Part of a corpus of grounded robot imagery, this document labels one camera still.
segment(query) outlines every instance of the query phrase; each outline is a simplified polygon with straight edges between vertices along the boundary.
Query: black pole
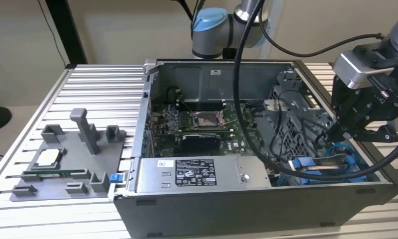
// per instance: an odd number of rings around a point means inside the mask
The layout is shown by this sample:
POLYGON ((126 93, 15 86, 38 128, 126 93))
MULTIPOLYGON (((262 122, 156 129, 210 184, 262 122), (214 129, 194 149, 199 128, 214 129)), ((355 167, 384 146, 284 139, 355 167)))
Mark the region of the black pole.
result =
POLYGON ((68 0, 46 0, 70 62, 88 64, 68 0))

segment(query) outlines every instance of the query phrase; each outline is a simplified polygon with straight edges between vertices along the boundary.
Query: white label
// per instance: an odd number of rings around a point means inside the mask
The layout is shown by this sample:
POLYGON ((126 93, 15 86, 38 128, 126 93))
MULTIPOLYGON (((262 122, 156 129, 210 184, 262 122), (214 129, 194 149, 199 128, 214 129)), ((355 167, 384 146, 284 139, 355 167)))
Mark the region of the white label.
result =
POLYGON ((222 70, 211 70, 211 75, 222 75, 222 70))
POLYGON ((174 160, 159 160, 159 168, 174 168, 175 161, 174 160))

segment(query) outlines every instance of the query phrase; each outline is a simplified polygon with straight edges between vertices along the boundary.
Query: motherboard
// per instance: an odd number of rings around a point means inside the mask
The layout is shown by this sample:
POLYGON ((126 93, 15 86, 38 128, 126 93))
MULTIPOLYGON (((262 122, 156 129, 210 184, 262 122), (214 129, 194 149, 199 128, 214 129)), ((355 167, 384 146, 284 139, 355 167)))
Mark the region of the motherboard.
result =
MULTIPOLYGON (((242 132, 234 104, 219 105, 179 102, 155 107, 155 157, 255 155, 242 132)), ((263 147, 252 108, 243 104, 242 109, 252 139, 263 147)))

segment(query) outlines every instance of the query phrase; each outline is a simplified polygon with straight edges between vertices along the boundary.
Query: open computer tower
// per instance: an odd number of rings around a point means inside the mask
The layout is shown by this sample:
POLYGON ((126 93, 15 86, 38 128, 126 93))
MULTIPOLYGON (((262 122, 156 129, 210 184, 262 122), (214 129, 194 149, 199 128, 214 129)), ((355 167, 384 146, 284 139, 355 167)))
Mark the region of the open computer tower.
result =
MULTIPOLYGON (((232 67, 223 60, 146 64, 132 169, 115 191, 135 238, 335 227, 398 194, 392 166, 344 181, 266 167, 238 122, 232 67)), ((331 95, 302 61, 243 61, 240 98, 254 142, 282 156, 283 167, 331 175, 383 158, 372 143, 316 139, 336 119, 331 95)))

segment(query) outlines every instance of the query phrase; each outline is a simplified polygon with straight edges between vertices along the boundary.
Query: screw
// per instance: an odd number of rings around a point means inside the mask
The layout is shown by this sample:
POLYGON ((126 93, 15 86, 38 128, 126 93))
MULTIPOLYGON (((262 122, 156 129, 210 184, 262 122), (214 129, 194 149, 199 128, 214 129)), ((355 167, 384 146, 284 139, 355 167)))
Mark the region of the screw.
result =
POLYGON ((242 178, 242 181, 243 181, 244 183, 247 183, 247 182, 250 181, 250 175, 248 175, 248 174, 242 174, 242 175, 240 175, 240 178, 242 178))

